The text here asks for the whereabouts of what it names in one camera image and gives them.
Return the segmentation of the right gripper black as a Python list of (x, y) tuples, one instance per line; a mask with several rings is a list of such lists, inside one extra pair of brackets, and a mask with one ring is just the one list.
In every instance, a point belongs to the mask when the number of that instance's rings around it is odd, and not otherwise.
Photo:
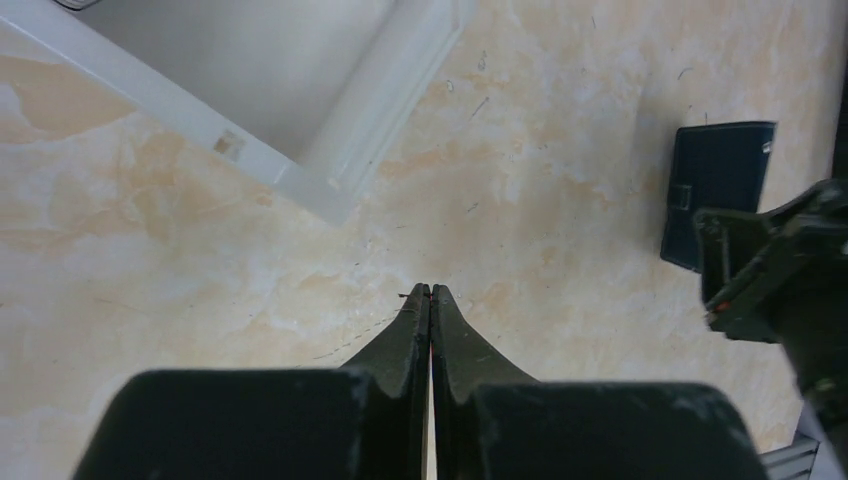
[(765, 213), (694, 215), (707, 324), (779, 344), (839, 463), (847, 461), (847, 182)]

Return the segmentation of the white plastic card tray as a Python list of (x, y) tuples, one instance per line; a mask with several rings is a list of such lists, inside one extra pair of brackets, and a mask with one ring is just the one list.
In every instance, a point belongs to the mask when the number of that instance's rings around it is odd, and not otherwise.
[(5, 1), (1, 22), (332, 225), (473, 1)]

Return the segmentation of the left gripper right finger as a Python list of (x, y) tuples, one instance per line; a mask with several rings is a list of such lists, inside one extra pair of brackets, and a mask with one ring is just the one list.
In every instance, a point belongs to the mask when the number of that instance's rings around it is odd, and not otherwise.
[(762, 479), (739, 413), (687, 382), (543, 382), (463, 317), (430, 304), (437, 474), (442, 479)]

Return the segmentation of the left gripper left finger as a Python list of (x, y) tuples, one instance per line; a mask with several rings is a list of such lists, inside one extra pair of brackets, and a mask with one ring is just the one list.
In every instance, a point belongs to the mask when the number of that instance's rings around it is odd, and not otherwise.
[(422, 479), (430, 290), (336, 368), (148, 370), (106, 409), (78, 479)]

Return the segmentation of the navy blue card holder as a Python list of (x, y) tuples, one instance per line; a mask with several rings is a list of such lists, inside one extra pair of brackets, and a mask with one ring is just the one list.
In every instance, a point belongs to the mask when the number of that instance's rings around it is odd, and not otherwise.
[(701, 208), (755, 213), (777, 124), (746, 121), (676, 131), (660, 258), (700, 271), (694, 216)]

